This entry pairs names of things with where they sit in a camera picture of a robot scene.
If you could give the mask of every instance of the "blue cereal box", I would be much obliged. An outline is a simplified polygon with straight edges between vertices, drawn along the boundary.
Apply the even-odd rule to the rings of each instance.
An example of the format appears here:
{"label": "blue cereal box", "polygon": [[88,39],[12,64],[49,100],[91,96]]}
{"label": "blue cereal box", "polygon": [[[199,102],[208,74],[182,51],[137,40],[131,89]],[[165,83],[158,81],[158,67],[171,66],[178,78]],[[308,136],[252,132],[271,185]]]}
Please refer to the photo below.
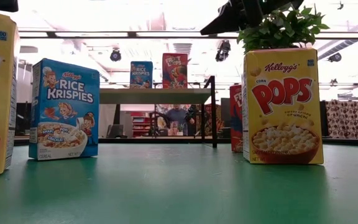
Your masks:
{"label": "blue cereal box", "polygon": [[129,88],[151,88],[153,85],[153,62],[131,62]]}
{"label": "blue cereal box", "polygon": [[42,59],[33,66],[29,157],[98,154],[99,72]]}

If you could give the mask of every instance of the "green leaves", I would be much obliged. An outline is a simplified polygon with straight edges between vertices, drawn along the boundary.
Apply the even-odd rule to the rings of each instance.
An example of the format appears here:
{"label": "green leaves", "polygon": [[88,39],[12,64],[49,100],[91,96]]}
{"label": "green leaves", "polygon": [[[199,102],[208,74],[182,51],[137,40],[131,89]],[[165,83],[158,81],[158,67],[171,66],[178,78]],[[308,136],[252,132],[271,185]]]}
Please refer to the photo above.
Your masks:
{"label": "green leaves", "polygon": [[324,16],[312,8],[289,9],[288,6],[265,15],[258,27],[240,31],[237,43],[243,41],[245,53],[257,49],[277,49],[294,47],[294,43],[315,43],[316,34],[329,29],[322,23]]}

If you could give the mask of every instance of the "patterned curtain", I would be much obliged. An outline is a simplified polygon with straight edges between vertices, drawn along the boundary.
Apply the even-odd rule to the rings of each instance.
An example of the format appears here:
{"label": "patterned curtain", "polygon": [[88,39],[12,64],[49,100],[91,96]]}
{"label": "patterned curtain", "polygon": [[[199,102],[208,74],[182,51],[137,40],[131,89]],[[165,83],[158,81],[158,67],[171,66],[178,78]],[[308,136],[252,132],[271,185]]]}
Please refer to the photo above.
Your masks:
{"label": "patterned curtain", "polygon": [[326,102],[328,133],[332,138],[358,139],[358,102]]}

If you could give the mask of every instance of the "white ceiling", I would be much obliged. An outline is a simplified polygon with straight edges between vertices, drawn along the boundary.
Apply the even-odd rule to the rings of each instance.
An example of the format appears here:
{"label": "white ceiling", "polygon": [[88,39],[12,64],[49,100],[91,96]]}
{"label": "white ceiling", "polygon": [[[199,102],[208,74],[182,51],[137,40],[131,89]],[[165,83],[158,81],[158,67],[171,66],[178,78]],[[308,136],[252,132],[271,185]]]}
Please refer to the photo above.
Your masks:
{"label": "white ceiling", "polygon": [[[227,0],[20,0],[19,12],[3,13],[17,22],[19,30],[62,31],[148,31],[175,30],[198,31],[218,15],[218,7]],[[358,32],[358,0],[342,0],[344,7],[338,10],[339,0],[305,0],[304,5],[326,14],[323,22],[329,31]],[[127,82],[132,60],[151,60],[156,68],[154,79],[160,82],[160,67],[164,52],[175,52],[176,44],[191,46],[189,58],[189,82],[202,82],[205,77],[216,75],[218,83],[241,82],[242,49],[231,41],[232,51],[224,62],[216,62],[214,56],[221,40],[213,39],[23,39],[22,45],[39,49],[37,54],[21,54],[20,58],[35,63],[41,58],[55,58],[77,62],[102,69],[110,82]],[[340,44],[342,40],[318,40],[314,48],[319,55]],[[74,45],[81,46],[81,56],[70,54]],[[113,47],[120,49],[122,60],[109,59]],[[339,51],[340,62],[319,61],[319,81],[358,83],[358,42]],[[321,87],[331,92],[346,92],[349,87]]]}

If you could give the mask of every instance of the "green table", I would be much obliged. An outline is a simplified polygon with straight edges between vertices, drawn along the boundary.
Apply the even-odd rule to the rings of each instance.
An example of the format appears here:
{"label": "green table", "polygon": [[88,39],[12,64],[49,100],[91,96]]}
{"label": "green table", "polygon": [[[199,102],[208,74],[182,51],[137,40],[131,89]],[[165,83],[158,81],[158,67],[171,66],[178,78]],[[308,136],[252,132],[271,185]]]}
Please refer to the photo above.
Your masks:
{"label": "green table", "polygon": [[0,224],[358,224],[358,147],[325,145],[324,166],[250,165],[229,147],[101,144],[45,162],[15,147]]}

